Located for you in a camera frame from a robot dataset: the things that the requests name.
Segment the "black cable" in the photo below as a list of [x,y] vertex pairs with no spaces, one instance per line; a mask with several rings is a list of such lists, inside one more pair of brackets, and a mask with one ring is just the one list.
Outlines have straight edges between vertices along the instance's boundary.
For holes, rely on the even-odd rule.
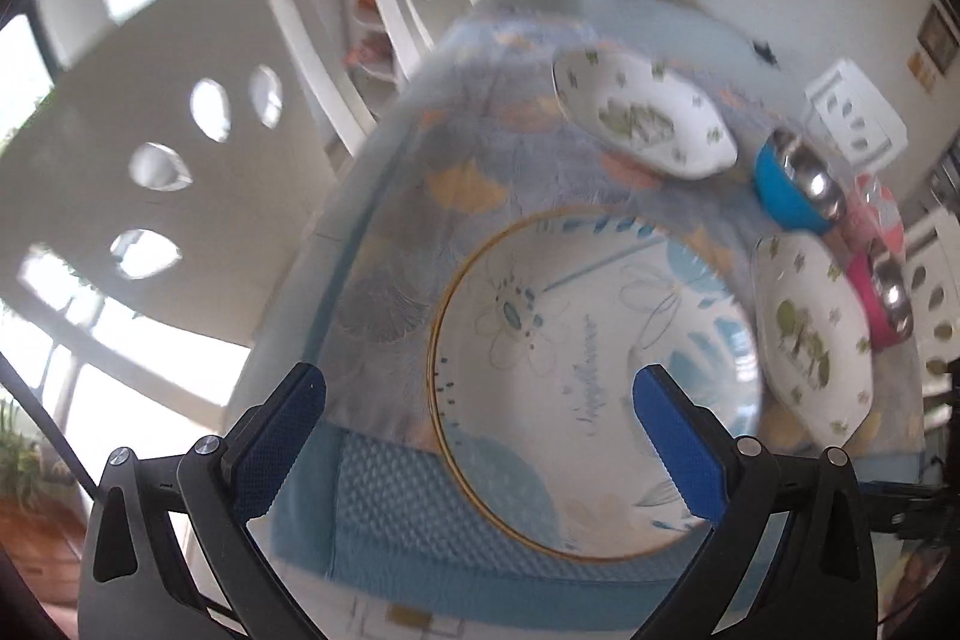
[[27,413],[34,420],[43,437],[47,438],[56,454],[64,460],[64,464],[74,474],[77,482],[88,493],[90,499],[95,501],[98,494],[97,483],[80,463],[80,458],[77,458],[77,454],[70,447],[70,443],[66,441],[66,437],[64,437],[64,433],[61,432],[59,426],[54,423],[54,419],[50,417],[50,413],[47,413],[43,408],[40,399],[34,396],[30,386],[24,383],[23,378],[17,374],[3,353],[0,353],[0,386],[13,394],[16,403],[20,405],[24,413]]

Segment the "white plate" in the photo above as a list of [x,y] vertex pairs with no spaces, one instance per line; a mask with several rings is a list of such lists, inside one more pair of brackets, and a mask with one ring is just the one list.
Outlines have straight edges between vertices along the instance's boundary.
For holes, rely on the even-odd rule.
[[699,180],[736,163],[736,142],[709,97],[642,55],[565,52],[553,84],[573,124],[653,169]]
[[541,215],[457,276],[431,340],[428,398],[443,453],[513,537],[575,558],[647,554],[692,517],[632,409],[665,366],[732,434],[755,429],[749,321],[723,281],[640,218]]
[[870,327],[853,286],[813,234],[768,237],[754,253],[767,384],[822,447],[841,447],[874,400]]

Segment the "white bowl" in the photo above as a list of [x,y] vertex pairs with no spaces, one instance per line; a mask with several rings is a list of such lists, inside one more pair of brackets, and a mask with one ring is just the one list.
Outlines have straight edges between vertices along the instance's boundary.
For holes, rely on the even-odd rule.
[[870,413],[870,326],[850,281],[813,234],[754,253],[757,340],[767,384],[820,446],[841,447]]
[[652,169],[699,180],[736,163],[736,142],[709,97],[632,52],[572,50],[553,65],[573,124]]

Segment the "framed picture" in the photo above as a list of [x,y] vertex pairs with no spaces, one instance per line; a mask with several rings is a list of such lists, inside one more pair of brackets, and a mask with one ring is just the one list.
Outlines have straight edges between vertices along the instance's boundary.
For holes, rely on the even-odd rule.
[[937,3],[940,5],[940,9],[943,9],[949,15],[950,22],[953,23],[953,32],[960,33],[960,15],[957,15],[953,9],[953,4],[949,0],[937,0]]
[[947,23],[947,18],[944,18],[944,13],[936,4],[930,6],[930,11],[923,20],[923,26],[917,38],[934,66],[939,68],[941,74],[946,74],[956,57],[957,50],[960,49],[960,42],[957,41],[956,34]]

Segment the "floral tablecloth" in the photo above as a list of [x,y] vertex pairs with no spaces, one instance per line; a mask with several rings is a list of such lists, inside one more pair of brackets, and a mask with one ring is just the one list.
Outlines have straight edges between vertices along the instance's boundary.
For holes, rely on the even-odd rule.
[[[539,212],[600,204],[643,215],[683,238],[755,316],[752,250],[779,227],[752,189],[752,162],[772,128],[792,121],[722,76],[669,61],[720,109],[739,160],[707,180],[666,179],[600,145],[560,114],[554,54],[585,44],[643,52],[641,42],[605,41],[577,20],[476,14],[456,26],[433,54],[433,68],[413,81],[404,111],[413,102],[418,118],[316,357],[328,381],[326,420],[435,450],[425,375],[440,298],[487,239]],[[848,444],[853,455],[923,449],[917,369],[912,342],[875,356],[875,402]],[[760,437],[781,452],[810,447],[792,413],[769,393]]]

